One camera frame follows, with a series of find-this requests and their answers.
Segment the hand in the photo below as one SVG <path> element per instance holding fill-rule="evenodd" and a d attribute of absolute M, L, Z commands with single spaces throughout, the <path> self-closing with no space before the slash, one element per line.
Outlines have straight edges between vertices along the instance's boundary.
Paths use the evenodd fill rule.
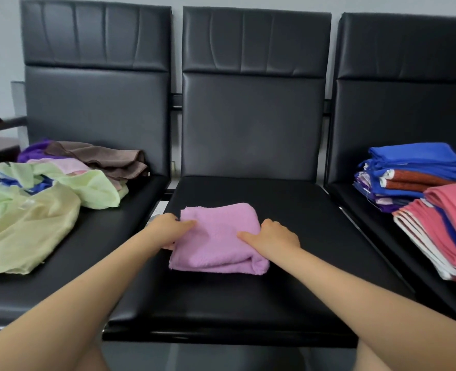
<path fill-rule="evenodd" d="M 159 250 L 180 239 L 196 223 L 195 220 L 178 221 L 175 215 L 165 213 L 154 218 L 142 232 L 146 234 L 144 237 Z"/>
<path fill-rule="evenodd" d="M 276 263 L 275 259 L 284 257 L 289 250 L 300 248 L 300 241 L 295 233 L 279 222 L 268 218 L 263 221 L 259 234 L 239 231 L 237 237 L 274 263 Z"/>

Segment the black leather chair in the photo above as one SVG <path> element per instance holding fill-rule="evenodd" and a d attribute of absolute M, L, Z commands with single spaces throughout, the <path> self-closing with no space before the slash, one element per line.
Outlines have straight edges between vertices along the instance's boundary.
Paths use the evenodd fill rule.
<path fill-rule="evenodd" d="M 82 208 L 69 236 L 28 275 L 0 275 L 0 329 L 108 255 L 149 216 L 169 183 L 171 9 L 21 1 L 30 141 L 142 149 L 152 176 L 119 208 Z"/>
<path fill-rule="evenodd" d="M 407 297 L 412 293 L 316 185 L 331 15 L 186 7 L 182 178 L 167 212 L 252 205 L 302 247 Z M 263 276 L 170 271 L 150 260 L 105 339 L 354 346 L 352 331 L 275 265 Z"/>
<path fill-rule="evenodd" d="M 456 318 L 456 283 L 351 183 L 372 146 L 443 141 L 456 151 L 456 18 L 343 14 L 325 187 L 414 287 Z"/>

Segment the chair backrest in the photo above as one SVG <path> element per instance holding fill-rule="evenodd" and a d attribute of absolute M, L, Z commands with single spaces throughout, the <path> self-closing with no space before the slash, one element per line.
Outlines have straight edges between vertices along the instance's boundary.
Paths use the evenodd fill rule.
<path fill-rule="evenodd" d="M 171 8 L 21 0 L 29 139 L 141 149 L 170 174 Z"/>
<path fill-rule="evenodd" d="M 182 175 L 315 180 L 328 13 L 185 7 Z"/>
<path fill-rule="evenodd" d="M 456 151 L 456 18 L 343 14 L 325 183 L 353 180 L 369 147 L 426 141 Z"/>

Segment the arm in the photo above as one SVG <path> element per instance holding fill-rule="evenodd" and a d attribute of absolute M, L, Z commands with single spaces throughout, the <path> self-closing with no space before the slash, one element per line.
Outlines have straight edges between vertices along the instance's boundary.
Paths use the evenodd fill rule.
<path fill-rule="evenodd" d="M 144 263 L 195 225 L 172 214 L 144 230 L 0 331 L 0 370 L 75 369 Z"/>
<path fill-rule="evenodd" d="M 238 237 L 309 288 L 392 370 L 456 371 L 454 320 L 302 250 L 278 222 Z"/>

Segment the chair seat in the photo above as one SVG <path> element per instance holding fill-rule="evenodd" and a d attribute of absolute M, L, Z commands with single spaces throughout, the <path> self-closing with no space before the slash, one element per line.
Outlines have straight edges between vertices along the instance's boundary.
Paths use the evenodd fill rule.
<path fill-rule="evenodd" d="M 166 212 L 191 206 L 252 205 L 298 234 L 305 250 L 374 284 L 412 292 L 326 192 L 300 180 L 182 178 Z M 356 337 L 298 280 L 267 274 L 170 271 L 170 251 L 146 263 L 111 315 L 107 339 L 353 346 Z"/>
<path fill-rule="evenodd" d="M 128 183 L 118 208 L 81 208 L 70 234 L 30 274 L 0 274 L 0 329 L 92 267 L 131 237 L 169 183 L 160 175 Z"/>
<path fill-rule="evenodd" d="M 326 189 L 414 286 L 418 300 L 456 319 L 456 282 L 441 279 L 431 262 L 395 225 L 392 215 L 380 213 L 349 183 L 332 183 Z"/>

